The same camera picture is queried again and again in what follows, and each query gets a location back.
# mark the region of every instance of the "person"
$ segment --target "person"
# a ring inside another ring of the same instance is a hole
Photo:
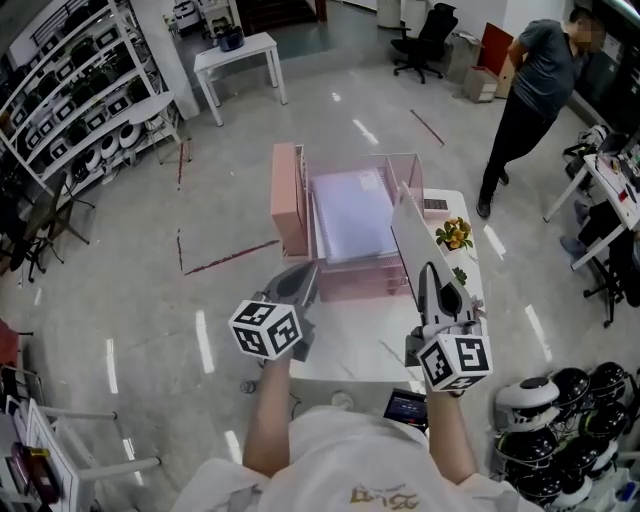
[[[429,439],[385,418],[316,407],[289,423],[286,354],[268,361],[243,465],[212,459],[174,512],[540,512],[478,474],[458,399],[428,392]]]
[[[491,215],[498,181],[509,184],[505,165],[528,154],[551,128],[587,63],[587,51],[600,46],[602,35],[591,11],[576,7],[564,28],[553,20],[533,21],[509,46],[516,76],[484,171],[476,207],[483,219]]]
[[[560,244],[576,260],[587,254],[598,238],[605,239],[620,225],[620,218],[608,201],[589,208],[580,201],[574,203],[578,238],[560,237]],[[622,291],[630,306],[640,307],[640,231],[624,230],[609,244],[611,270],[620,279]]]

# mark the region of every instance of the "black pants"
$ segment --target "black pants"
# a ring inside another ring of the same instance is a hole
[[[493,197],[504,166],[535,148],[554,121],[532,110],[511,89],[484,171],[480,197],[487,201]]]
[[[593,206],[589,210],[589,221],[578,235],[584,245],[589,247],[598,238],[606,238],[609,233],[620,225],[620,218],[608,201]],[[629,305],[640,306],[640,272],[633,263],[633,233],[624,230],[618,238],[609,245],[610,269],[620,279]]]

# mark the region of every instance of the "shelf rack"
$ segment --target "shelf rack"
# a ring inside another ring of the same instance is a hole
[[[154,132],[153,136],[155,138],[156,143],[162,139],[165,139],[167,137],[171,137],[172,131],[168,129],[168,127],[165,125],[161,126],[160,128],[158,128],[157,131]],[[153,144],[153,141],[151,139],[151,136],[149,133],[145,133],[143,135],[142,140],[138,143],[138,145],[135,148],[135,152],[136,153],[140,153],[141,151],[144,151],[145,149],[147,149],[149,146],[151,146]],[[119,149],[118,152],[115,154],[114,160],[111,163],[111,166],[113,168],[117,167],[118,165],[122,164],[124,160],[124,151],[122,149]],[[94,181],[96,181],[97,179],[100,179],[104,176],[105,174],[105,169],[104,166],[100,168],[100,170],[98,170],[95,173],[91,173],[89,174],[89,176],[87,176],[83,181],[76,183],[72,186],[71,188],[71,194],[73,196],[77,196],[79,195],[85,188],[87,188],[89,185],[91,185]],[[62,208],[62,206],[64,206],[64,204],[66,204],[69,201],[69,193],[68,191],[65,189],[63,191],[63,193],[60,195],[60,199],[58,200],[58,208]]]
[[[20,134],[22,133],[22,130],[24,130],[26,127],[28,127],[31,124],[31,121],[33,121],[33,119],[40,113],[40,111],[44,108],[46,108],[49,104],[49,102],[62,90],[64,89],[67,85],[69,85],[74,78],[76,78],[78,75],[80,75],[84,70],[86,70],[88,67],[90,67],[92,64],[96,63],[97,61],[101,60],[104,58],[104,56],[109,53],[111,50],[113,50],[116,46],[118,46],[120,43],[122,42],[122,37],[119,37],[118,39],[116,39],[115,41],[113,41],[112,43],[110,43],[109,45],[105,46],[102,50],[100,50],[98,53],[96,53],[93,57],[91,57],[88,61],[86,61],[84,64],[82,64],[82,66],[80,66],[78,69],[75,69],[73,71],[73,73],[69,73],[69,76],[66,77],[62,82],[60,82],[58,84],[58,86],[49,93],[49,95],[44,98],[40,104],[36,107],[36,109],[31,112],[31,114],[29,114],[27,116],[27,118],[22,122],[22,124],[16,128],[16,133],[13,134],[13,136],[11,137],[11,139],[9,139],[9,142],[11,142],[11,144],[14,144],[16,139],[20,136]]]
[[[138,57],[138,54],[136,53],[136,50],[133,47],[133,44],[128,36],[127,28],[129,25],[125,22],[123,11],[118,9],[115,3],[115,0],[107,0],[107,2],[108,2],[108,5],[106,7],[104,7],[103,9],[99,10],[98,12],[96,12],[95,14],[87,18],[87,20],[85,20],[80,26],[78,26],[76,29],[70,32],[66,37],[64,37],[49,53],[43,56],[40,62],[38,62],[38,64],[29,72],[29,74],[24,78],[24,80],[20,83],[20,85],[16,88],[16,90],[13,91],[9,99],[0,109],[0,114],[1,114],[15,100],[18,94],[20,94],[20,92],[25,89],[27,84],[29,84],[30,81],[36,76],[38,71],[40,71],[47,64],[47,62],[49,62],[51,58],[54,55],[56,55],[62,48],[65,48],[67,44],[69,44],[69,42],[73,41],[75,38],[82,35],[87,28],[89,28],[91,25],[93,25],[96,21],[100,20],[101,18],[109,15],[110,18],[114,19],[119,32],[118,40],[112,42],[109,46],[100,50],[96,55],[92,56],[92,58],[89,61],[85,62],[78,70],[75,70],[74,73],[70,75],[70,77],[67,77],[61,84],[59,84],[58,87],[56,87],[56,90],[50,93],[47,96],[47,98],[45,98],[40,103],[36,111],[32,112],[27,118],[27,120],[25,120],[20,125],[20,127],[16,129],[16,133],[11,137],[11,140],[9,140],[6,134],[2,130],[0,130],[0,141],[2,141],[2,143],[6,146],[7,150],[9,150],[13,154],[13,156],[16,158],[18,163],[22,167],[24,167],[24,169],[31,175],[31,177],[38,183],[38,185],[42,187],[50,195],[53,195],[53,191],[47,186],[46,181],[55,172],[62,169],[64,165],[69,163],[75,156],[79,155],[87,147],[95,143],[101,136],[106,135],[111,130],[117,128],[121,124],[124,124],[128,119],[126,116],[126,110],[123,113],[118,114],[117,116],[111,118],[109,121],[107,121],[107,123],[99,127],[97,130],[90,132],[87,135],[87,137],[85,137],[79,144],[76,144],[75,146],[70,148],[69,151],[67,151],[67,153],[65,153],[62,157],[58,158],[51,165],[49,165],[44,170],[42,175],[39,175],[31,167],[31,163],[36,158],[36,156],[40,152],[42,152],[42,150],[45,149],[48,146],[48,144],[50,144],[55,139],[55,136],[60,135],[65,128],[67,128],[74,120],[80,117],[84,112],[86,112],[93,105],[97,104],[99,101],[106,98],[109,94],[114,92],[116,89],[125,85],[128,81],[138,76],[144,83],[147,89],[147,92],[149,93],[150,96],[155,96],[157,94],[155,89],[151,85],[151,81],[149,80],[149,77],[147,76],[147,73],[145,71],[145,65],[143,65],[142,62],[140,62],[140,58]],[[34,148],[34,150],[26,159],[23,158],[22,155],[18,152],[18,149],[15,145],[15,141],[17,140],[17,137],[19,136],[20,132],[26,126],[28,126],[28,122],[34,119],[35,115],[40,110],[42,110],[42,108],[47,104],[47,102],[51,101],[51,99],[55,96],[55,94],[59,93],[60,90],[62,90],[62,88],[65,85],[67,85],[73,77],[77,76],[83,69],[86,69],[88,66],[90,66],[91,63],[95,63],[99,59],[103,58],[104,55],[107,53],[107,51],[115,48],[116,45],[123,42],[125,47],[127,48],[127,51],[129,52],[129,55],[131,56],[131,59],[133,60],[135,68],[130,72],[126,73],[125,75],[123,75],[122,77],[120,77],[116,82],[111,84],[109,87],[107,87],[103,91],[100,91],[98,94],[94,95],[90,100],[85,102],[83,105],[79,106],[79,108],[76,111],[74,111],[74,113],[71,116],[65,119],[62,123],[57,124],[54,127],[53,131],[49,133],[47,137],[45,137],[42,141],[40,141],[38,146]]]

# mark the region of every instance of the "white shirt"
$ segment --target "white shirt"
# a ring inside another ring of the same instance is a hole
[[[174,512],[540,512],[511,486],[473,475],[445,480],[418,430],[317,407],[290,425],[291,464],[273,478],[211,459]]]

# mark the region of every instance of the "white paper stack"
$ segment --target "white paper stack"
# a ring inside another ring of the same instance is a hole
[[[397,253],[393,205],[377,169],[324,174],[311,181],[327,263]]]

